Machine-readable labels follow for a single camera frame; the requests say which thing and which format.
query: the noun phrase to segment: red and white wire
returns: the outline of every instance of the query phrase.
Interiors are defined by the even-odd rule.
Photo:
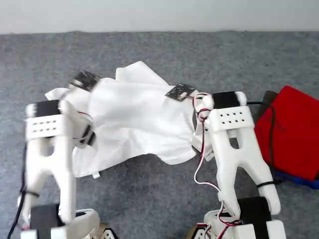
[[[225,226],[224,230],[222,230],[220,234],[217,236],[217,239],[222,239],[228,228],[229,226]]]
[[[197,179],[198,171],[200,170],[200,167],[203,164],[204,157],[205,157],[205,127],[204,127],[204,122],[203,122],[203,132],[202,133],[203,133],[203,139],[202,139],[202,145],[201,145],[201,154],[200,154],[199,164],[198,164],[197,169],[194,173],[194,181],[195,181],[195,183],[200,184],[200,185],[209,185],[209,186],[215,188],[218,192],[220,192],[220,189],[214,183],[209,182],[209,181],[199,182]]]

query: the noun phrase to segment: white fabric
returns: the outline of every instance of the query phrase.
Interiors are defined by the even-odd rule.
[[[91,93],[75,89],[66,95],[78,111],[90,114],[97,136],[97,152],[85,148],[73,157],[76,177],[93,174],[142,154],[156,154],[168,164],[195,156],[191,147],[191,100],[165,96],[169,86],[143,62],[116,70],[116,78],[99,81]],[[46,94],[58,99],[66,91]]]

